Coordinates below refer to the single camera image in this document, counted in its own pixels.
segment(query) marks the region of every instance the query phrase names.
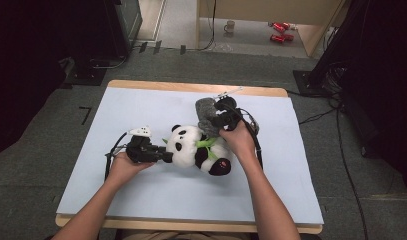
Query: gray carpet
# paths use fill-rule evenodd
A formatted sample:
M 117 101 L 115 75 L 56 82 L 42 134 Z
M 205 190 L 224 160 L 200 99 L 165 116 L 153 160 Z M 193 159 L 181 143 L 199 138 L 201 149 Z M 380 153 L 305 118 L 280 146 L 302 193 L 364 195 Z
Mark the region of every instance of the gray carpet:
M 76 158 L 112 79 L 281 87 L 297 91 L 292 70 L 316 60 L 152 49 L 107 71 L 102 86 L 58 89 L 23 137 L 0 153 L 0 239 L 44 239 L 57 231 L 55 211 Z M 292 98 L 300 121 L 330 109 L 326 99 Z M 84 124 L 87 113 L 92 111 Z M 340 155 L 336 113 L 301 125 L 313 184 L 324 216 L 323 239 L 364 239 L 359 210 Z M 360 156 L 357 133 L 339 114 L 344 153 L 361 198 L 369 239 L 407 239 L 407 191 L 381 159 Z M 100 239 L 113 239 L 103 230 Z

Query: forearm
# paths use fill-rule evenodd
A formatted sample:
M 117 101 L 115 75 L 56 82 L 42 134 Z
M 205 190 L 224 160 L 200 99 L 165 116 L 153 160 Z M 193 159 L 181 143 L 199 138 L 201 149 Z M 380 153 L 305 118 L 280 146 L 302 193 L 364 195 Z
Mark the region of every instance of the forearm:
M 252 196 L 260 239 L 300 239 L 287 208 L 272 188 L 260 165 L 243 166 Z
M 97 239 L 118 186 L 105 183 L 53 239 Z

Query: small container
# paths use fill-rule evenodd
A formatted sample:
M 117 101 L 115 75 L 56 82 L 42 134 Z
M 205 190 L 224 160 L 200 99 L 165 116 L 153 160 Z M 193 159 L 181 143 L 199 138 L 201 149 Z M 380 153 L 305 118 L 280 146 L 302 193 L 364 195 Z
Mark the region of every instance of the small container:
M 285 32 L 285 28 L 281 25 L 281 23 L 274 23 L 272 27 L 277 30 L 279 33 Z
M 283 43 L 285 41 L 285 38 L 282 36 L 277 36 L 277 35 L 272 34 L 271 41 L 277 42 L 277 43 Z
M 282 34 L 281 37 L 283 37 L 286 41 L 293 41 L 294 39 L 294 35 L 291 34 Z
M 284 28 L 285 30 L 290 29 L 290 23 L 281 23 L 281 26 L 283 26 L 283 28 Z

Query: panda head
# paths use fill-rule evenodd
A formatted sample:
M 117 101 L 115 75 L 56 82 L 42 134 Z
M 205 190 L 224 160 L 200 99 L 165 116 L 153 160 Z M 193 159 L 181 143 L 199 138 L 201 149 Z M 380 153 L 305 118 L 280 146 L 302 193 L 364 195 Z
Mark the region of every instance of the panda head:
M 195 126 L 175 125 L 166 142 L 166 151 L 173 153 L 172 162 L 179 167 L 190 167 L 195 164 L 196 143 L 206 138 L 200 128 Z

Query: person's right arm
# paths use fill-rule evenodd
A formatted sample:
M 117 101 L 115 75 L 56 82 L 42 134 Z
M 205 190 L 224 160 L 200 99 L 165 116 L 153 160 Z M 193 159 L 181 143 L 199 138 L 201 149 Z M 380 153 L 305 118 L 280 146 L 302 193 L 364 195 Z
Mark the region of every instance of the person's right arm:
M 253 138 L 242 121 L 234 131 L 220 130 L 237 156 L 249 183 L 260 239 L 300 239 L 287 208 L 272 188 L 255 154 Z

